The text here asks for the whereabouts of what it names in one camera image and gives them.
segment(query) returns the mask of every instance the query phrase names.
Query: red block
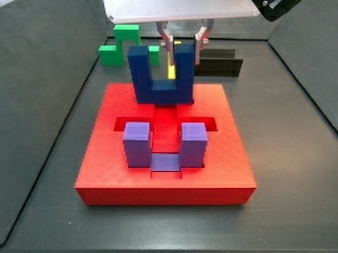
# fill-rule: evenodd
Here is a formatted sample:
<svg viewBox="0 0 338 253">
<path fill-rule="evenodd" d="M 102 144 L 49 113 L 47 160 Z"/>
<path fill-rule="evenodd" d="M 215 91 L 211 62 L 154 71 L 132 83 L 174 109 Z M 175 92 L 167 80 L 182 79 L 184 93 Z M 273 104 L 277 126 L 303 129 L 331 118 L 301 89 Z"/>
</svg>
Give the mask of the red block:
<svg viewBox="0 0 338 253">
<path fill-rule="evenodd" d="M 75 183 L 88 205 L 247 202 L 257 182 L 222 85 L 195 85 L 194 102 L 171 108 L 138 105 L 131 84 L 108 86 Z M 174 173 L 128 168 L 123 148 L 126 119 L 151 122 L 154 148 L 162 152 L 178 149 L 180 122 L 206 122 L 204 168 L 182 168 Z"/>
</svg>

